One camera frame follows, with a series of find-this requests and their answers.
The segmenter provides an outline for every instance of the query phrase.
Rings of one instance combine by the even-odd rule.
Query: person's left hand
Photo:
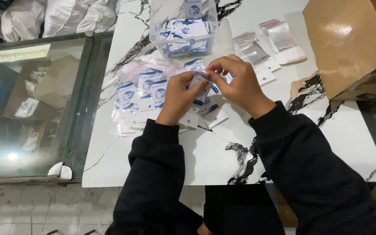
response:
[[[188,90],[194,75],[195,71],[183,72],[168,80],[163,108],[156,123],[174,126],[185,115],[192,102],[208,85],[208,81],[203,81]]]

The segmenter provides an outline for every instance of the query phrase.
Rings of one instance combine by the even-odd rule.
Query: black sweatshirt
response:
[[[298,217],[296,234],[376,234],[364,179],[331,150],[318,126],[280,101],[249,124],[266,171]],[[174,234],[185,177],[179,126],[148,120],[129,154],[130,173],[106,235]]]

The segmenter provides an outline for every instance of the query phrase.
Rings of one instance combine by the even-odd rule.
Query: glass counter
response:
[[[0,44],[1,181],[47,176],[69,157],[92,40]]]

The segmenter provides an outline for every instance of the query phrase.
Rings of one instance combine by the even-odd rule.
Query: clear plastic container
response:
[[[214,0],[203,0],[202,19],[207,21],[208,35],[196,36],[184,39],[160,40],[160,31],[162,26],[168,20],[185,19],[185,10],[183,6],[184,0],[152,0],[150,6],[150,32],[149,40],[154,43],[158,51],[164,57],[179,57],[179,56],[205,56],[212,53],[214,39],[218,32],[217,9]],[[195,44],[204,43],[206,49],[194,50],[191,49]],[[189,45],[186,50],[178,53],[169,53],[169,48],[172,45]]]

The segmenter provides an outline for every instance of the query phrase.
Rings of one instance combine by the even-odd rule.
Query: white sack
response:
[[[43,37],[75,34],[88,7],[78,0],[49,0]]]
[[[8,42],[39,38],[46,0],[16,0],[1,17],[1,30]]]
[[[77,33],[107,31],[117,21],[115,12],[106,5],[93,4],[88,8],[84,19],[76,28]]]

